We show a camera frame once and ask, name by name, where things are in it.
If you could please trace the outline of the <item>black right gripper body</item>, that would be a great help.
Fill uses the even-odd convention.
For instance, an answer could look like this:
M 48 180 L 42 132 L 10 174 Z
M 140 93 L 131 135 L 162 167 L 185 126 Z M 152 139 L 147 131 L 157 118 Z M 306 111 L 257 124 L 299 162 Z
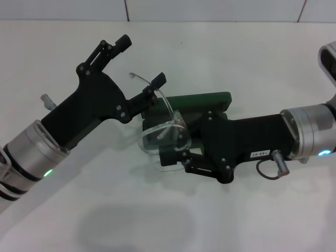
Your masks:
M 231 183 L 241 163 L 272 160 L 279 151 L 288 160 L 294 137 L 280 114 L 230 120 L 224 113 L 205 115 L 200 126 L 206 156 L 215 166 L 216 179 Z

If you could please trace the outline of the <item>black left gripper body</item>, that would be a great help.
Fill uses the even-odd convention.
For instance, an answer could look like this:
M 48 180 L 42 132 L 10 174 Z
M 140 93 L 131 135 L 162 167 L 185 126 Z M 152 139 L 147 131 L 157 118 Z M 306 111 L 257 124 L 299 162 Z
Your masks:
M 76 91 L 41 120 L 56 143 L 69 150 L 105 120 L 131 121 L 127 99 L 107 74 L 84 62 L 76 73 Z

